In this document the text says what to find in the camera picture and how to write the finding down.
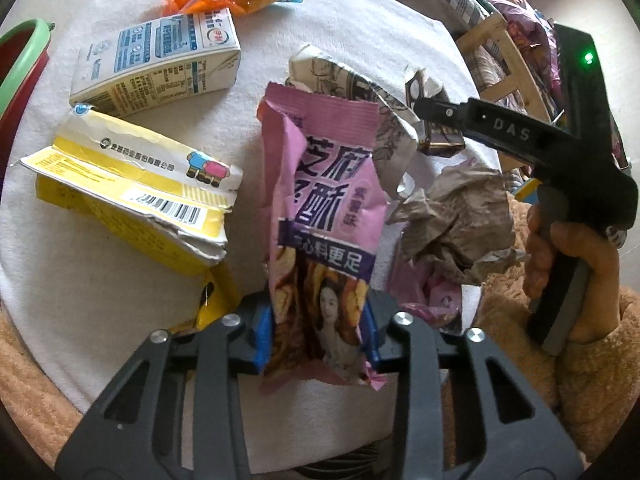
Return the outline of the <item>person right hand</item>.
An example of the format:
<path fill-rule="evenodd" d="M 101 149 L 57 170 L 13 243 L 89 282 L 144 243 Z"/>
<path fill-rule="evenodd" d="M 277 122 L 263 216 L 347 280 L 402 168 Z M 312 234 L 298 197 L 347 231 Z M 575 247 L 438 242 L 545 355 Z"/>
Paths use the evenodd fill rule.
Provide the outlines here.
<path fill-rule="evenodd" d="M 559 252 L 579 258 L 590 266 L 582 310 L 567 339 L 591 344 L 620 325 L 620 257 L 617 249 L 588 226 L 554 222 L 548 236 L 542 235 L 544 215 L 537 205 L 527 214 L 529 234 L 525 244 L 527 261 L 523 289 L 531 299 L 541 297 L 547 286 L 553 258 Z"/>

